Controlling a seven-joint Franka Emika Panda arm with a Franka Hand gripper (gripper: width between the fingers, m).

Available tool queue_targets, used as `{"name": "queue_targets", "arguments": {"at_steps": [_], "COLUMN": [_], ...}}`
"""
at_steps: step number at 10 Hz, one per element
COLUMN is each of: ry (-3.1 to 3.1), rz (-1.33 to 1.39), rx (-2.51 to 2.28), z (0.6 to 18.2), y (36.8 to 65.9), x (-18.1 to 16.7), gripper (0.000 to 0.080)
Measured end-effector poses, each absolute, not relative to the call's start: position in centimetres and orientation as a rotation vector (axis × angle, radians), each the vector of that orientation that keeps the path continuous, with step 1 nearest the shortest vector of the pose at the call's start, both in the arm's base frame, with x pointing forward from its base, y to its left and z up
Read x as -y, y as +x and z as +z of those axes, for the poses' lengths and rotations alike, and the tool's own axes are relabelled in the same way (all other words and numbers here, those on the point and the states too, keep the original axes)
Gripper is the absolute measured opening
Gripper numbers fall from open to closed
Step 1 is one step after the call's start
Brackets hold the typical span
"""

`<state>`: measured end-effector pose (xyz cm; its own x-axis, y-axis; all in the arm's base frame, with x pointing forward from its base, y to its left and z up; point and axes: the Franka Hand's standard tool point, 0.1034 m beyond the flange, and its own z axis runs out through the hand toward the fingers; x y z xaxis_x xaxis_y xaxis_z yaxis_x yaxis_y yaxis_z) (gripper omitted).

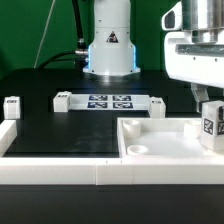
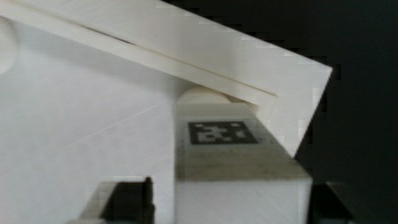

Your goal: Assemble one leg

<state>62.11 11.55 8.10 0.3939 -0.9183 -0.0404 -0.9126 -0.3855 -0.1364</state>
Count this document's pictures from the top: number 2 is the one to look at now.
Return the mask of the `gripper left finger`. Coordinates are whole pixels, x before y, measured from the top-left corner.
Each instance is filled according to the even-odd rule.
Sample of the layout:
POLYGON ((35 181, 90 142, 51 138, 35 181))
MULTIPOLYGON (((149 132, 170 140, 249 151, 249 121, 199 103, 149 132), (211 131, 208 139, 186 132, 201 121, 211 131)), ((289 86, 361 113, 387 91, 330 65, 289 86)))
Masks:
POLYGON ((153 180, 103 182, 69 224, 154 224, 153 180))

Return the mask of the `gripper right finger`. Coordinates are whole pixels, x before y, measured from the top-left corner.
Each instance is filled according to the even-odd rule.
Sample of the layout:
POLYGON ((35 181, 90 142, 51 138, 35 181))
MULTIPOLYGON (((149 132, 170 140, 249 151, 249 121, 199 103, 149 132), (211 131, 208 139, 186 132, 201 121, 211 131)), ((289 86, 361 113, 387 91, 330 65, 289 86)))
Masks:
POLYGON ((341 182, 313 185, 309 224, 380 224, 348 185, 341 182))

